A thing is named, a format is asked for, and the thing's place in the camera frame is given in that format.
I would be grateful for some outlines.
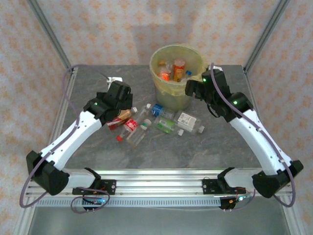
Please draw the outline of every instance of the wall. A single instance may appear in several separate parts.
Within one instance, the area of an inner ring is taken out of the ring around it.
[[[312,68],[312,1],[292,0],[249,80],[265,127],[291,158],[304,165],[296,187],[308,234],[313,231]]]
[[[209,62],[244,65],[279,0],[38,2],[72,64],[148,64],[159,47],[190,43]]]
[[[64,67],[25,0],[0,2],[0,234],[12,234],[25,157],[46,144]]]

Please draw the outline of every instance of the trash bin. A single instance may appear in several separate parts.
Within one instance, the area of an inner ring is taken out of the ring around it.
[[[156,99],[173,111],[184,110],[191,102],[191,97],[185,95],[186,82],[165,81],[157,74],[158,63],[161,60],[173,62],[175,59],[185,60],[184,72],[192,72],[191,79],[201,81],[201,74],[207,67],[204,56],[187,44],[172,44],[158,49],[150,59],[150,72],[156,89]]]

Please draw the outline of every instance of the gray table surface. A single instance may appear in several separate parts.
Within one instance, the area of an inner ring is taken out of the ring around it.
[[[243,92],[249,98],[248,86],[241,66],[221,66],[232,92]],[[155,88],[149,66],[98,66],[107,76],[122,77],[134,94],[133,105],[137,108],[156,103]],[[71,101],[82,110],[96,92],[106,92],[106,80],[88,68],[79,68],[71,94]],[[193,136],[168,135],[154,127],[147,130],[145,138],[136,147],[115,137],[122,127],[113,131],[103,127],[90,136],[73,154],[67,168],[90,167],[92,169],[157,169],[197,168],[223,169],[260,167],[253,152],[243,138],[225,120],[210,115],[203,101],[192,100],[187,112],[203,122],[205,130]],[[75,120],[69,107],[63,131]]]

